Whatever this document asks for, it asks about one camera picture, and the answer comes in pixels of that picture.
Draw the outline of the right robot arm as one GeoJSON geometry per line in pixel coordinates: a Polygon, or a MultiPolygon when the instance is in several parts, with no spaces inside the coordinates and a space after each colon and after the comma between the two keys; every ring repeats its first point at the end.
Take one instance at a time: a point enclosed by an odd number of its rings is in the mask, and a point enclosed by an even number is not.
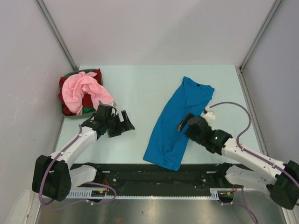
{"type": "Polygon", "coordinates": [[[285,209],[294,209],[299,199],[299,165],[294,161],[285,163],[255,152],[231,134],[211,128],[214,120],[213,112],[203,116],[189,113],[177,125],[177,130],[207,151],[233,159],[246,167],[241,169],[227,165],[227,170],[216,174],[216,183],[220,187],[229,184],[249,187],[269,196],[285,209]]]}

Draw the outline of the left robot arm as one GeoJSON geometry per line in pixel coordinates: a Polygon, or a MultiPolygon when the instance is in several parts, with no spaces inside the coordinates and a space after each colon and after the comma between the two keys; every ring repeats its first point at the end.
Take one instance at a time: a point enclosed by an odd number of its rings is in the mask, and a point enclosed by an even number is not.
{"type": "Polygon", "coordinates": [[[100,168],[92,163],[85,163],[79,168],[72,168],[76,159],[101,136],[109,138],[120,136],[134,130],[125,110],[118,113],[111,105],[99,105],[90,118],[78,126],[74,137],[61,149],[49,156],[40,155],[33,173],[32,190],[40,197],[46,196],[52,201],[63,201],[73,187],[90,183],[99,186],[103,182],[100,168]]]}

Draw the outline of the blue t shirt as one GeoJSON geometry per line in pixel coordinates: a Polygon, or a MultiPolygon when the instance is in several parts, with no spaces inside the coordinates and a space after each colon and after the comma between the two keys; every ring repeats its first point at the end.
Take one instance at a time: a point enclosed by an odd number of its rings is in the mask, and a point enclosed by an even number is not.
{"type": "Polygon", "coordinates": [[[153,128],[143,160],[178,171],[188,143],[188,138],[178,131],[178,126],[189,113],[201,115],[212,100],[214,91],[209,85],[183,77],[153,128]]]}

